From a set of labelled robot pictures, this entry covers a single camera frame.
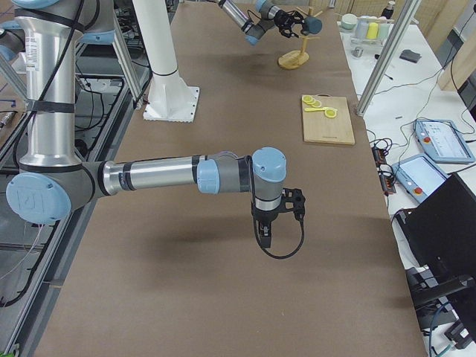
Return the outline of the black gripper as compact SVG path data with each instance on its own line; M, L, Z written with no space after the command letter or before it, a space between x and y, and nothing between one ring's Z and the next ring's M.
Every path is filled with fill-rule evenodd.
M277 11L274 15L274 24L278 27L280 34L286 38L299 37L299 35L292 30L294 25L300 25L300 33L306 35L304 17L298 10Z
M280 208L273 210L260 210L259 208L252 208L251 215L253 218L255 235L259 238L260 246L262 248L271 247L271 224L281 213Z

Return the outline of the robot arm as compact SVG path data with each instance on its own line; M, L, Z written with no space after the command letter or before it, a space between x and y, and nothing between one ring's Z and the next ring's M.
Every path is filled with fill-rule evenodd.
M298 10L285 11L271 1L258 1L255 5L258 22L255 22L247 13L229 0L218 1L218 6L226 13L245 34L245 40L250 45L256 45L262 37L272 28L277 28L286 38L299 37L293 30L295 25L300 25L300 33L309 35L309 22Z
M84 162L74 151L75 45L115 38L112 1L17 1L25 32L28 150L7 186L7 202L24 220L49 225L103 196L142 188L196 184L202 193L249 192L254 234L264 251L271 224L286 209L286 157L265 147L116 164Z

